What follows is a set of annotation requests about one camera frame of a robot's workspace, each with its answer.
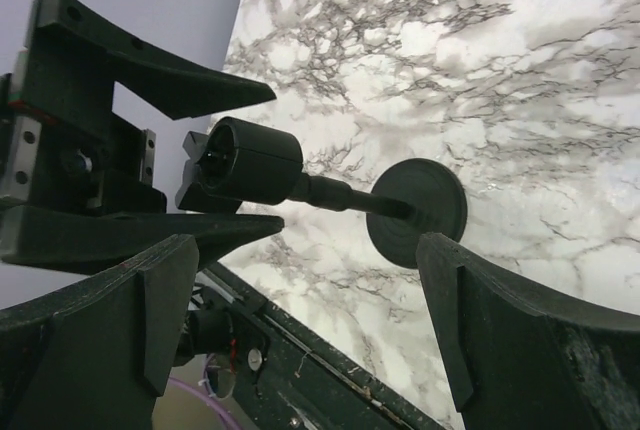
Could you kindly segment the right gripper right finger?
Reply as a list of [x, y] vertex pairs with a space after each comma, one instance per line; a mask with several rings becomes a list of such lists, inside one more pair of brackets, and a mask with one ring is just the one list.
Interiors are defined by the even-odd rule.
[[417, 263], [468, 429], [636, 429], [639, 318], [553, 290], [440, 234]]

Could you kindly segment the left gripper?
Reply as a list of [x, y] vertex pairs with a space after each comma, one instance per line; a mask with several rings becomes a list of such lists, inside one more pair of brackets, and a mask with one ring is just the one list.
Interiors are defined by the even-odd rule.
[[3, 262], [94, 275], [185, 234], [205, 267], [283, 229], [269, 215], [80, 216], [167, 208], [153, 186], [155, 135], [113, 112], [115, 81], [172, 120], [276, 95], [145, 42], [78, 0], [37, 2], [35, 34], [71, 55], [22, 50], [1, 78], [1, 206], [17, 206], [1, 217]]

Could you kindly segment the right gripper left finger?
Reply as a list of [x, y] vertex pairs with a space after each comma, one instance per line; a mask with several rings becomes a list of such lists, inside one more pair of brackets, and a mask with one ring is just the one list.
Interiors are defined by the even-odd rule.
[[199, 251], [174, 235], [1, 313], [4, 429], [148, 429], [163, 395]]

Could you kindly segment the black round-base mic stand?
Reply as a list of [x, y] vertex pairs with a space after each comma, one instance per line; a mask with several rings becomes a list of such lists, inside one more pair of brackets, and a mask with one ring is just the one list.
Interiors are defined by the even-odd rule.
[[365, 193], [305, 173], [294, 135], [237, 118], [222, 118], [208, 134], [188, 133], [183, 148], [188, 159], [176, 195], [181, 210], [234, 213], [244, 202], [274, 206], [290, 200], [333, 212], [363, 212], [378, 253], [407, 269], [418, 266], [421, 235], [439, 233], [460, 241], [465, 231], [465, 191], [437, 161], [403, 160]]

